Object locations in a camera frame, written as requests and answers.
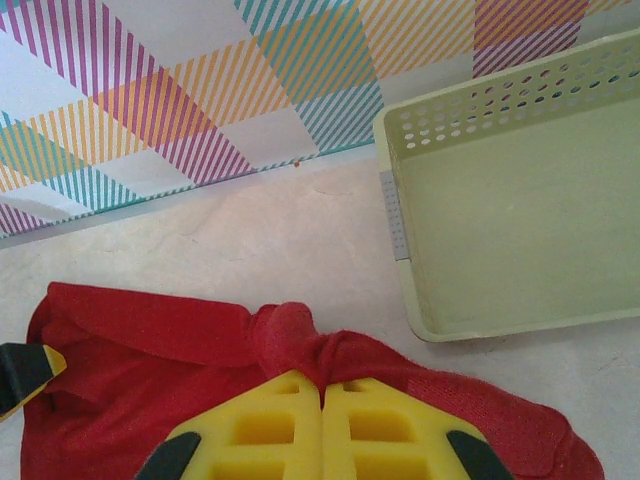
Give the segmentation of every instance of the pink diagonal stripes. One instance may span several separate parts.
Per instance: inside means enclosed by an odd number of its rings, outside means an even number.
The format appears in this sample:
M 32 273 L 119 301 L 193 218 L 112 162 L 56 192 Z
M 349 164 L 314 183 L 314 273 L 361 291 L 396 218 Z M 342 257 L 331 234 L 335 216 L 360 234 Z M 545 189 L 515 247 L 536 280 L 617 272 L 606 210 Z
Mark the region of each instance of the pink diagonal stripes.
M 29 232 L 45 225 L 45 221 L 40 218 L 0 203 L 0 229 L 9 235 Z
M 553 28 L 495 47 L 486 47 L 474 55 L 473 76 L 488 75 L 566 50 L 576 42 L 579 31 L 580 24 L 569 23 L 562 28 Z

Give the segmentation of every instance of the teal diagonal stripes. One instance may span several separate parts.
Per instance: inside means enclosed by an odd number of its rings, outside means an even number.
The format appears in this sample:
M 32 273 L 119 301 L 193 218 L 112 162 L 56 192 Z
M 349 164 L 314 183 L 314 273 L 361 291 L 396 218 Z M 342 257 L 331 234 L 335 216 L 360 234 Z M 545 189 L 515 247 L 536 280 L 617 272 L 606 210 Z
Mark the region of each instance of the teal diagonal stripes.
M 108 210 L 138 200 L 133 191 L 92 166 L 70 172 L 65 177 L 64 182 L 54 177 L 42 183 L 93 211 Z
M 57 181 L 62 183 L 68 181 L 66 173 L 85 165 L 71 152 L 65 151 L 24 122 L 12 122 L 9 114 L 3 110 L 0 110 L 0 142 L 4 146 L 0 151 L 0 161 L 34 181 L 57 177 Z
M 342 150 L 373 140 L 373 118 L 384 106 L 377 82 L 296 105 L 320 152 Z
M 262 35 L 283 25 L 333 8 L 349 0 L 234 0 L 233 4 L 252 35 Z

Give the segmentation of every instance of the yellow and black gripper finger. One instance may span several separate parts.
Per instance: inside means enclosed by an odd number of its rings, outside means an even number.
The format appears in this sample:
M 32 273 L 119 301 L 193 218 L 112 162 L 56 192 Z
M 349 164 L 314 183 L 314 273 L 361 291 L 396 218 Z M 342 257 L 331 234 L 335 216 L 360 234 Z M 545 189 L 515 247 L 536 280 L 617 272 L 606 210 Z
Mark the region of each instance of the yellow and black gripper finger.
M 513 480 L 470 423 L 375 379 L 290 371 L 178 425 L 135 480 Z
M 0 345 L 0 422 L 40 393 L 65 368 L 64 357 L 46 345 Z

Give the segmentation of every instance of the striped wall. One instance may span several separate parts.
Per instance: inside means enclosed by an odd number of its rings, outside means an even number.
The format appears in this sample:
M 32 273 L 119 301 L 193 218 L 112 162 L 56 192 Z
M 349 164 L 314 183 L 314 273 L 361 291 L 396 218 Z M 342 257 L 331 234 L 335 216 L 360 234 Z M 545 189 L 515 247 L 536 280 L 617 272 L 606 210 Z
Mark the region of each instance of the striped wall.
M 0 236 L 54 222 L 15 198 L 63 199 L 50 206 L 72 218 L 370 143 L 390 98 L 565 50 L 585 28 L 640 26 L 639 4 L 0 0 L 0 36 L 17 52 L 5 77 L 44 102 L 22 108 L 12 85 L 0 91 Z M 291 139 L 244 141 L 273 132 L 274 118 Z

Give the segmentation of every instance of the colorful striped panel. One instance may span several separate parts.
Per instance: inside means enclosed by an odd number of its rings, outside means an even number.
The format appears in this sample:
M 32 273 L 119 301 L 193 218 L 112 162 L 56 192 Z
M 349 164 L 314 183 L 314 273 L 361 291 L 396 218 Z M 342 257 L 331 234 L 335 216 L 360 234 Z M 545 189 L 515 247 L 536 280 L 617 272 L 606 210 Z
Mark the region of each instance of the colorful striped panel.
M 479 51 L 579 23 L 588 4 L 589 0 L 478 0 L 474 48 Z
M 377 82 L 296 105 L 321 153 L 369 143 L 373 117 L 384 106 Z
M 291 102 L 262 56 L 257 38 L 171 69 L 175 81 L 218 126 L 288 107 Z M 189 134 L 199 131 L 196 126 Z
M 593 15 L 598 12 L 606 12 L 620 5 L 628 5 L 633 0 L 591 0 L 587 8 L 587 15 Z
M 359 0 L 378 78 L 470 52 L 474 3 L 468 0 Z
M 473 76 L 571 47 L 588 0 L 480 0 L 476 5 Z
M 94 211 L 126 205 L 138 198 L 92 166 L 45 179 L 42 184 Z
M 97 98 L 115 88 L 115 109 L 118 86 L 139 82 L 158 69 L 133 34 L 96 0 L 22 0 L 8 9 L 7 17 L 8 24 L 0 28 L 85 95 Z
M 217 127 L 172 144 L 178 151 L 171 163 L 196 185 L 207 185 L 252 171 L 249 162 Z
M 355 3 L 290 23 L 258 42 L 293 104 L 376 78 Z
M 264 35 L 321 13 L 328 8 L 350 3 L 350 0 L 234 0 L 233 4 L 249 27 L 251 35 Z
M 29 232 L 45 225 L 46 222 L 40 218 L 0 203 L 0 230 L 7 235 Z
M 552 28 L 543 33 L 487 47 L 474 54 L 473 76 L 487 75 L 566 50 L 576 42 L 579 31 L 579 23 L 568 23 L 561 28 Z
M 14 188 L 82 168 L 85 163 L 69 150 L 67 131 L 59 129 L 53 112 L 29 121 L 14 121 L 2 112 L 0 119 L 2 162 L 20 175 Z

